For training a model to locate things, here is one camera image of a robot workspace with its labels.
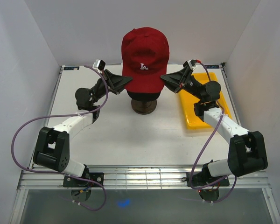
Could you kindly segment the black NY baseball cap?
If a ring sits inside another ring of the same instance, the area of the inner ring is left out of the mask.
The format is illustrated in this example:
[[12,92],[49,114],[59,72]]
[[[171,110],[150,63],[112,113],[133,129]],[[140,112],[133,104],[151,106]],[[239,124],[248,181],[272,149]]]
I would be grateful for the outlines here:
[[160,96],[160,92],[158,93],[136,93],[136,92],[131,92],[127,91],[128,96],[136,101],[141,101],[141,102],[150,102],[156,100]]

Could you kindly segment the red baseball cap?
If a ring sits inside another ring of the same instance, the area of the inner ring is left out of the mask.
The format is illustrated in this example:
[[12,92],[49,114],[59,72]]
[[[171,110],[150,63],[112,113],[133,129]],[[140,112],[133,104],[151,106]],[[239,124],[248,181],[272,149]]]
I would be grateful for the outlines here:
[[167,73],[169,45],[159,30],[143,27],[128,32],[121,44],[122,75],[131,77],[126,90],[155,94],[162,91],[161,76]]

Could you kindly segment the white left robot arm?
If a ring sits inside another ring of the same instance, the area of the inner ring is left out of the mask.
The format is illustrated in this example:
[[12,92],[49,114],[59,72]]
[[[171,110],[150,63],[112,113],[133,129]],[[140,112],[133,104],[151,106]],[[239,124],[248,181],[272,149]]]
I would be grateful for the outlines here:
[[92,88],[79,88],[75,92],[77,113],[54,127],[39,131],[33,162],[59,173],[73,176],[78,186],[89,183],[86,166],[70,158],[70,141],[99,117],[99,105],[95,105],[109,92],[120,94],[132,81],[131,77],[115,75],[109,70],[99,72],[102,76]]

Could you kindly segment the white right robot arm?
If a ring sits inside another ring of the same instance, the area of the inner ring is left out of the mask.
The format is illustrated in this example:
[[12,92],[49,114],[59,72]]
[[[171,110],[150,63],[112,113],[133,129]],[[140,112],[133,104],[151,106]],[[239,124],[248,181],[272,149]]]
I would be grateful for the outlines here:
[[162,75],[165,86],[174,93],[185,90],[198,98],[194,103],[195,115],[214,128],[229,144],[228,156],[224,160],[210,161],[201,172],[190,172],[188,185],[200,189],[222,181],[229,175],[241,177],[268,167],[264,136],[251,132],[234,122],[218,104],[221,86],[217,81],[205,84],[193,76],[193,68],[184,66],[178,72]]

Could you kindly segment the beige mannequin head stand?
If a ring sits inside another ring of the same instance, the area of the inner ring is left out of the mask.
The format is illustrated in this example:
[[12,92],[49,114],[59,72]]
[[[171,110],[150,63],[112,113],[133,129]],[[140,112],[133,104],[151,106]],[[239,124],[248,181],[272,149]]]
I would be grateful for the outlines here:
[[157,107],[157,100],[153,101],[137,101],[132,99],[131,100],[131,107],[134,112],[141,115],[147,115],[154,112]]

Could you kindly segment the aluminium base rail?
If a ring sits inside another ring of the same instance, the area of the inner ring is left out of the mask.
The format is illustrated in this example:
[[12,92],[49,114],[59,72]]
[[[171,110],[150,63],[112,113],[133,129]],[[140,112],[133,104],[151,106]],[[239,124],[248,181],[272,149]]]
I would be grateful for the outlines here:
[[[18,189],[64,189],[63,184],[73,181],[70,175],[48,174],[47,170],[35,166],[36,173],[23,171]],[[105,189],[186,189],[187,183],[182,181],[190,167],[129,167],[129,166],[93,166],[92,172],[103,173]],[[271,184],[265,171],[259,171],[235,178],[228,177],[229,185],[220,185],[220,189],[229,189],[233,185],[238,189],[270,188]]]

